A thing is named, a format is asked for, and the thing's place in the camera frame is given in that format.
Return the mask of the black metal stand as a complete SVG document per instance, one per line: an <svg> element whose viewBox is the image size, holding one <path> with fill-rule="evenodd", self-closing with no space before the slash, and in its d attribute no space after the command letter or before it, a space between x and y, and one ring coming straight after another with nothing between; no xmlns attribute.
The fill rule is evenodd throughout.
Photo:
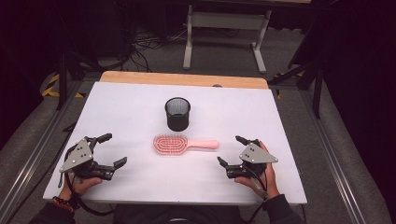
<svg viewBox="0 0 396 224"><path fill-rule="evenodd" d="M321 97L321 89L323 84L323 72L321 69L322 62L321 60L313 60L309 63L297 66L296 68L291 69L289 72L274 77L273 79L268 81L270 86L277 85L291 77L294 77L298 74L302 74L299 81L297 82L297 88L299 90L306 91L312 83L314 85L314 95L312 100L312 109L314 115L317 119L320 118L319 114L319 105L320 105L320 97Z"/></svg>
<svg viewBox="0 0 396 224"><path fill-rule="evenodd" d="M64 51L59 58L59 101L57 109L61 110L69 98L67 79L71 77L73 81L81 81L85 74L82 64L87 64L95 72L103 73L106 69L94 61L77 54L74 51Z"/></svg>

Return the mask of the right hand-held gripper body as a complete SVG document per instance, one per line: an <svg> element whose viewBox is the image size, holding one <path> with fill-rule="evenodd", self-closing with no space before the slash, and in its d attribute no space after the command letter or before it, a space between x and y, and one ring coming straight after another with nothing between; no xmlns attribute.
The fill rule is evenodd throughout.
<svg viewBox="0 0 396 224"><path fill-rule="evenodd" d="M238 176L259 178L265 172L268 163L278 162L278 158L260 147L258 140L246 140L246 148L240 153L241 164L225 163L226 175L229 178Z"/></svg>

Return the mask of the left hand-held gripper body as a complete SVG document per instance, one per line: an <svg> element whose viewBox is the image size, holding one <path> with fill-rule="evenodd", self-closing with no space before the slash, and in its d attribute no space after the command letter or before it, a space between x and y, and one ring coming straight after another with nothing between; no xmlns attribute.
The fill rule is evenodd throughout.
<svg viewBox="0 0 396 224"><path fill-rule="evenodd" d="M66 151L64 164L59 172L61 174L73 173L83 179L98 177L111 180L115 169L112 166L100 165L93 159L93 149L96 144L96 137L83 137Z"/></svg>

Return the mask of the wooden table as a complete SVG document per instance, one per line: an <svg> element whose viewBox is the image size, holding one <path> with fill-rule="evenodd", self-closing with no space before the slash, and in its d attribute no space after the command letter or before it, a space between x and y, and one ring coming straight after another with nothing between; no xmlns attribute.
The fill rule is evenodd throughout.
<svg viewBox="0 0 396 224"><path fill-rule="evenodd" d="M267 81L261 77L226 77L192 74L165 74L147 72L105 71L101 82L155 84L155 85L183 85L240 89L268 90Z"/></svg>

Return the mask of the white metal table frame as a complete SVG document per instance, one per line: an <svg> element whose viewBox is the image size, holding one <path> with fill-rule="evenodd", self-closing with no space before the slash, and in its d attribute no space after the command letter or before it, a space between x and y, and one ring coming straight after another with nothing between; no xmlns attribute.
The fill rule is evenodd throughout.
<svg viewBox="0 0 396 224"><path fill-rule="evenodd" d="M266 10L262 15L201 12L195 11L193 6L189 5L187 15L187 42L185 46L183 68L185 70L191 68L192 29L194 27L255 30L258 32L258 37L255 42L251 43L251 47L258 70L260 73L264 74L267 69L262 57L261 47L271 15L271 10Z"/></svg>

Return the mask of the person's left hand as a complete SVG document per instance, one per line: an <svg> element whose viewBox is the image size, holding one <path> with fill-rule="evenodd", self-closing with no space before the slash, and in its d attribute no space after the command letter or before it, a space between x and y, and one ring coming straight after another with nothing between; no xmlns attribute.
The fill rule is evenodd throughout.
<svg viewBox="0 0 396 224"><path fill-rule="evenodd" d="M72 192L75 192L79 195L84 195L90 188L99 185L103 182L103 180L98 177L83 179L81 182L75 182L73 181L74 176L69 175L68 179L69 182L72 184L72 186L69 187L68 184L65 183L63 189L58 195L59 198L66 201L70 200Z"/></svg>

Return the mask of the black mesh cup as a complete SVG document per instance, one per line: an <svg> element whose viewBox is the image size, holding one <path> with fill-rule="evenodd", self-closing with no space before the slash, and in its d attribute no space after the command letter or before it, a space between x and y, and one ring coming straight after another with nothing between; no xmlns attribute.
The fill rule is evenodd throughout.
<svg viewBox="0 0 396 224"><path fill-rule="evenodd" d="M191 104L182 97L169 99L164 106L167 126L174 132L182 132L189 127Z"/></svg>

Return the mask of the person's dark clothed torso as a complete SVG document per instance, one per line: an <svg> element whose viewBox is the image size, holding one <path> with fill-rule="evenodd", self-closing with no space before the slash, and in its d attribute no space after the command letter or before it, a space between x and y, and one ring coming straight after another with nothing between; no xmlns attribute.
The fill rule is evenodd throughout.
<svg viewBox="0 0 396 224"><path fill-rule="evenodd" d="M113 224L243 224L237 206L117 205Z"/></svg>

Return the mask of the pink hairbrush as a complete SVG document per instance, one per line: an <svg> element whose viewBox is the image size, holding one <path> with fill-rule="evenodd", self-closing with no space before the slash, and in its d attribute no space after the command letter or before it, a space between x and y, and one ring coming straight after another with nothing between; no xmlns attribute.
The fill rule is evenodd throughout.
<svg viewBox="0 0 396 224"><path fill-rule="evenodd" d="M190 147L217 149L217 140L189 140L184 135L160 134L154 137L153 146L161 155L181 155Z"/></svg>

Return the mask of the white board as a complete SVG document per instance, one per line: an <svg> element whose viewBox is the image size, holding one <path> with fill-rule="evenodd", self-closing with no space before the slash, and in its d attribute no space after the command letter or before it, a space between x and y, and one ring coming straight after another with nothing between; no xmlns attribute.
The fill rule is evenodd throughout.
<svg viewBox="0 0 396 224"><path fill-rule="evenodd" d="M169 134L164 105L173 97L191 103L190 140L216 140L216 149L190 148L181 155L160 155L158 134ZM126 164L113 178L93 187L84 200L97 203L254 204L251 189L227 177L220 160L240 163L244 146L237 136L259 139L278 161L279 191L291 204L305 203L304 187L290 150L274 96L269 90L97 82L69 139L105 133L111 139L94 149L100 164L121 158Z"/></svg>

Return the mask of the person's right hand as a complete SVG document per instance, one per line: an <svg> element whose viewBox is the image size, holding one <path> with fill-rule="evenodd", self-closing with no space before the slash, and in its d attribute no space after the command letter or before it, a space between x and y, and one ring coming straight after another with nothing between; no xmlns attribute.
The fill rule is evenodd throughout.
<svg viewBox="0 0 396 224"><path fill-rule="evenodd" d="M279 195L276 185L276 174L271 163L266 165L265 172L261 175L261 181L265 186L263 189L256 179L238 176L234 182L252 189L259 197L270 200Z"/></svg>

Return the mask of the aluminium floor rail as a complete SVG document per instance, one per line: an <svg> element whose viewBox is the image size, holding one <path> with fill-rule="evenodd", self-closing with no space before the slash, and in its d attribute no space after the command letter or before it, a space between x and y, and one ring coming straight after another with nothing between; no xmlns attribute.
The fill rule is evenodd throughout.
<svg viewBox="0 0 396 224"><path fill-rule="evenodd" d="M46 147L48 146L53 133L57 129L67 107L78 93L80 86L81 81L72 81L70 87L65 88L66 93L63 93L59 99L61 108L54 111L51 119L49 120L48 126L41 135L33 151L29 154L29 158L26 163L19 171L16 180L7 193L7 196L0 204L0 224L7 224L8 220L11 218L11 214L16 210L19 200L34 174L39 161L46 152Z"/></svg>
<svg viewBox="0 0 396 224"><path fill-rule="evenodd" d="M366 220L362 215L355 195L353 194L345 173L333 151L331 141L326 134L324 126L314 113L310 94L307 91L301 91L300 95L303 99L304 106L309 114L309 117L315 126L315 130L318 133L318 138L322 144L324 157L332 172L336 187L338 188L341 198L346 206L346 210L350 216L352 224L366 224Z"/></svg>

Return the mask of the yellow black floor tape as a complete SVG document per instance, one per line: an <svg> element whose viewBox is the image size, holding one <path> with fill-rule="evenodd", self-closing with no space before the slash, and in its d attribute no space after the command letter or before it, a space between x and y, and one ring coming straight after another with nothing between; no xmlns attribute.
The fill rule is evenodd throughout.
<svg viewBox="0 0 396 224"><path fill-rule="evenodd" d="M54 90L54 86L56 84L56 82L60 79L60 75L59 74L55 74L53 75L50 80L49 83L47 84L47 86L45 87L45 89L41 92L41 95L46 97L46 96L50 96L50 97L59 97L60 93L58 91Z"/></svg>
<svg viewBox="0 0 396 224"><path fill-rule="evenodd" d="M277 74L274 75L274 78L279 78L279 77L282 77L284 75L285 75L284 73L277 73ZM301 78L302 76L303 76L303 73L299 73L297 75L293 75L292 78ZM276 89L276 98L278 100L282 99L282 93L278 89Z"/></svg>

